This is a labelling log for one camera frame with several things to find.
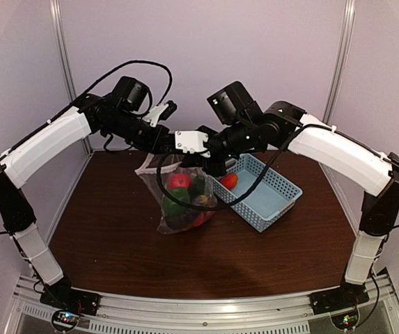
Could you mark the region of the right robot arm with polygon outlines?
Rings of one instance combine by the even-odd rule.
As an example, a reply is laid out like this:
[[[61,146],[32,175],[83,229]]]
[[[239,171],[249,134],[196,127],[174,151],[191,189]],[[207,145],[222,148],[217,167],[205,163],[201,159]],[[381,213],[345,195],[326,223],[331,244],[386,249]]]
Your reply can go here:
[[[207,99],[225,129],[207,127],[176,131],[175,146],[191,154],[189,160],[214,176],[224,174],[226,160],[250,150],[260,152],[273,146],[289,151],[344,175],[364,190],[359,231],[348,260],[343,284],[333,300],[349,306],[360,295],[380,246],[394,229],[399,212],[399,158],[357,143],[335,126],[318,120],[304,109],[286,101],[274,102],[266,111],[239,81]]]

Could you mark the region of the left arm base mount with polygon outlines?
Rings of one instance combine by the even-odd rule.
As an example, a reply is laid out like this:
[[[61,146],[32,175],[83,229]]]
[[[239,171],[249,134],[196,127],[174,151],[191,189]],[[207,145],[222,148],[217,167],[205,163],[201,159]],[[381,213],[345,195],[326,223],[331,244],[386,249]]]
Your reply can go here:
[[[55,308],[50,322],[57,333],[68,333],[77,327],[82,317],[97,314],[101,296],[95,292],[75,289],[65,274],[53,285],[45,283],[41,278],[39,283],[43,287],[40,302]]]

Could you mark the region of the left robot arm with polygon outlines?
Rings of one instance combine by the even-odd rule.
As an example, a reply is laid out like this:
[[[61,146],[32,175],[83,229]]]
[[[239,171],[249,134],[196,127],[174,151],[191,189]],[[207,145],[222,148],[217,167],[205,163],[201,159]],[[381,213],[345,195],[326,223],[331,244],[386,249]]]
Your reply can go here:
[[[43,239],[35,212],[24,195],[24,185],[72,144],[102,132],[119,136],[138,150],[156,153],[173,148],[174,137],[160,121],[176,109],[162,100],[138,113],[150,89],[131,77],[121,77],[114,89],[99,97],[86,91],[62,112],[0,154],[0,214],[4,232],[17,244],[62,309],[71,308],[76,293],[63,283],[65,274]]]

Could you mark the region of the orange red toy pepper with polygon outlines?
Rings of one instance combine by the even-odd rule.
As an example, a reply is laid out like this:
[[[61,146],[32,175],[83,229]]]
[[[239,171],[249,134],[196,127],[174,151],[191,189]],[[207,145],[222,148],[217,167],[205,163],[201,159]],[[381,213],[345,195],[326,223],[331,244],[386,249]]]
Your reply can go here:
[[[236,173],[230,173],[219,180],[220,184],[228,190],[233,190],[238,183],[238,176]]]

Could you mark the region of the light blue plastic basket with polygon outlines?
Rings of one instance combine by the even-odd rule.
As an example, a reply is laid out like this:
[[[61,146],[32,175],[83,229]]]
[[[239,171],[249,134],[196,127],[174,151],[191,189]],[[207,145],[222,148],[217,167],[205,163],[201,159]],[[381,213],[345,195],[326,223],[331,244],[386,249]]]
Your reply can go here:
[[[225,203],[242,196],[263,171],[265,163],[252,154],[243,154],[237,160],[228,161],[227,167],[227,173],[238,176],[233,190],[222,186],[219,178],[210,178],[214,194]],[[263,232],[291,209],[302,194],[298,186],[270,168],[254,191],[232,209],[255,230]]]

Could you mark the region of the green toy cucumber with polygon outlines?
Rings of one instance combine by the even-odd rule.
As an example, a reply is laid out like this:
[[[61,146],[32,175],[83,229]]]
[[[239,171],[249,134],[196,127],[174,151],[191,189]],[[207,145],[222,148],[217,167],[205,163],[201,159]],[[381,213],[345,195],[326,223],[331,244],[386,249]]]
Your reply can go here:
[[[189,192],[186,188],[169,189],[168,192],[177,200],[188,204],[190,203]],[[166,196],[163,197],[162,212],[165,217],[180,216],[185,211],[187,211],[186,207],[173,202]]]

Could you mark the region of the red toy tomato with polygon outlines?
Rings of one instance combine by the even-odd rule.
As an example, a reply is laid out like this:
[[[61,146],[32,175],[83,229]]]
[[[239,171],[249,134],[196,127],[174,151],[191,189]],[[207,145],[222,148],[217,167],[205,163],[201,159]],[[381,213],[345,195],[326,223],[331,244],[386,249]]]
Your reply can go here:
[[[188,189],[191,186],[191,178],[188,174],[174,173],[169,178],[169,189]]]

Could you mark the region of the clear zip top bag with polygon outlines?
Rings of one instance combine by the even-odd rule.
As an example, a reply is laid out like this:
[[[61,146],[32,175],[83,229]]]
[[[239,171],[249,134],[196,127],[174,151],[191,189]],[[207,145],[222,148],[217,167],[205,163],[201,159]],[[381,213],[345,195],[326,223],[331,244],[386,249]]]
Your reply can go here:
[[[144,182],[147,188],[150,190],[151,194],[154,196],[155,200],[161,209],[161,219],[157,228],[157,231],[161,234],[176,234],[179,232],[184,232],[195,228],[193,225],[182,231],[172,231],[168,228],[165,222],[165,216],[162,212],[162,202],[163,197],[166,196],[170,198],[173,202],[178,203],[187,208],[184,213],[190,213],[194,211],[206,212],[212,211],[213,207],[217,205],[217,198],[214,195],[212,180],[201,168],[188,167],[184,168],[181,166],[181,161],[183,156],[178,154],[172,154],[167,157],[163,163],[162,167],[158,168],[158,164],[162,155],[160,154],[147,154],[143,163],[135,170],[136,175]],[[197,176],[202,175],[206,178],[205,185],[205,195],[197,196],[196,198],[190,197],[190,203],[184,203],[176,198],[174,198],[169,192],[169,178],[174,173],[184,173],[190,176],[191,180]]]

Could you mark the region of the purple toy eggplant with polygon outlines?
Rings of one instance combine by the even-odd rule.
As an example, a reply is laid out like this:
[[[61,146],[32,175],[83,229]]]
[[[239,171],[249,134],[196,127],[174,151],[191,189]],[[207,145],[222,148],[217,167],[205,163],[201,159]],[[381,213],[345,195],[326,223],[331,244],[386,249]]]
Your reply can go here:
[[[196,218],[199,216],[200,212],[194,211],[190,213],[184,213],[178,216],[167,216],[165,218],[166,225],[172,231],[182,231],[190,228]]]

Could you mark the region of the green toy avocado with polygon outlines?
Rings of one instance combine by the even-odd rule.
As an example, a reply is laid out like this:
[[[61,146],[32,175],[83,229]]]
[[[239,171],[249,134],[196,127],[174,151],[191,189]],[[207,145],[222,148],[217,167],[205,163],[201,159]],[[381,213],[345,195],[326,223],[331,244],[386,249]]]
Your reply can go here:
[[[188,188],[190,197],[196,198],[197,196],[205,195],[205,185],[206,178],[204,176],[195,176],[191,181],[190,187]]]

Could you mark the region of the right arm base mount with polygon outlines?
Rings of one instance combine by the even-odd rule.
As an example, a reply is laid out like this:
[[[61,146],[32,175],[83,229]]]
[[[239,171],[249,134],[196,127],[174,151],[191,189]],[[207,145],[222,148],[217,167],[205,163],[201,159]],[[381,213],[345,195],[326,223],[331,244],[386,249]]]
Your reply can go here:
[[[313,292],[309,296],[314,315],[330,314],[332,325],[340,331],[354,331],[361,322],[359,306],[370,297],[366,280],[360,285],[342,280],[338,287]]]

